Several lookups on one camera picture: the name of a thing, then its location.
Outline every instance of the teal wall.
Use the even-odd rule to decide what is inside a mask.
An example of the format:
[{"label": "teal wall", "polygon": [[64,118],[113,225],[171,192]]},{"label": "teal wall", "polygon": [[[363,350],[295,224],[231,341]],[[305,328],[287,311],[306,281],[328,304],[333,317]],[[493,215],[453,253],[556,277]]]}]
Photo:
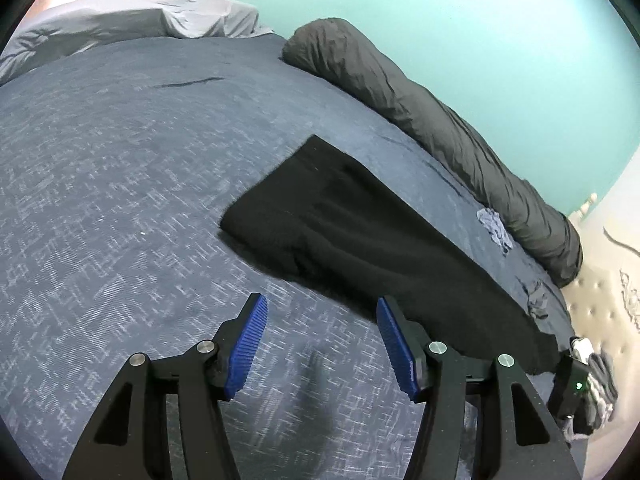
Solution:
[{"label": "teal wall", "polygon": [[350,20],[563,212],[640,140],[640,49],[608,0],[242,0],[288,38]]}]

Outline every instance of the black cloth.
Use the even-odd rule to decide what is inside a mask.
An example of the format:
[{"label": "black cloth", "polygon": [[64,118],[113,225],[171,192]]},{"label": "black cloth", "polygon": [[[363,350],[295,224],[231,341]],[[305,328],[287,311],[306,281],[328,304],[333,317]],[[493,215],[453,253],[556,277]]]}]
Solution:
[{"label": "black cloth", "polygon": [[279,274],[345,291],[369,313],[384,294],[460,353],[554,370],[553,335],[363,165],[311,137],[225,212],[220,227]]},{"label": "black cloth", "polygon": [[282,59],[348,92],[415,139],[469,189],[500,213],[508,231],[565,286],[582,265],[580,237],[568,219],[502,163],[482,136],[351,23],[315,20],[295,31]]}]

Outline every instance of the crumpled light blue cloth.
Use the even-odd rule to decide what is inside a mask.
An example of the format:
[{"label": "crumpled light blue cloth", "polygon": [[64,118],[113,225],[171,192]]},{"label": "crumpled light blue cloth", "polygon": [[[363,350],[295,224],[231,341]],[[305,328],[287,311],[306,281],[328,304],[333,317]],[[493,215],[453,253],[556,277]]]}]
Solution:
[{"label": "crumpled light blue cloth", "polygon": [[502,252],[507,254],[513,249],[513,240],[504,228],[502,220],[500,220],[500,214],[493,209],[484,208],[476,213],[480,223],[489,231],[491,240],[500,245]]}]

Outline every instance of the blue gripper pad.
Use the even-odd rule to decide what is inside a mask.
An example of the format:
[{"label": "blue gripper pad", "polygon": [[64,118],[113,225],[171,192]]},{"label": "blue gripper pad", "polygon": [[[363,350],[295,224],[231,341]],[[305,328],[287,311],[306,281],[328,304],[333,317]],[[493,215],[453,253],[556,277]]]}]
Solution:
[{"label": "blue gripper pad", "polygon": [[400,389],[416,401],[428,386],[426,355],[410,322],[391,296],[378,300],[376,322]]},{"label": "blue gripper pad", "polygon": [[244,387],[267,325],[267,312],[266,298],[253,292],[238,317],[220,325],[213,338],[220,346],[218,361],[222,366],[222,393],[225,400],[233,399]]}]

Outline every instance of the mattress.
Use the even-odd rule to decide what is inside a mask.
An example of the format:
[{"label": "mattress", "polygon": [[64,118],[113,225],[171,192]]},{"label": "mattress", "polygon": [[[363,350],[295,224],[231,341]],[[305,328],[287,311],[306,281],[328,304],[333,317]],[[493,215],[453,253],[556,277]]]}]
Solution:
[{"label": "mattress", "polygon": [[[0,87],[0,415],[45,479],[62,476],[130,354],[184,352],[253,291],[270,317],[244,390],[222,406],[242,477],[402,478],[424,406],[399,390],[375,324],[266,275],[218,228],[312,134],[364,164],[523,308],[523,284],[543,280],[539,327],[568,345],[566,308],[542,268],[518,244],[503,255],[468,190],[373,110],[283,63],[283,44],[129,40]],[[532,382],[546,399],[551,374]],[[468,406],[460,479],[474,424]],[[585,446],[572,449],[580,468]]]}]

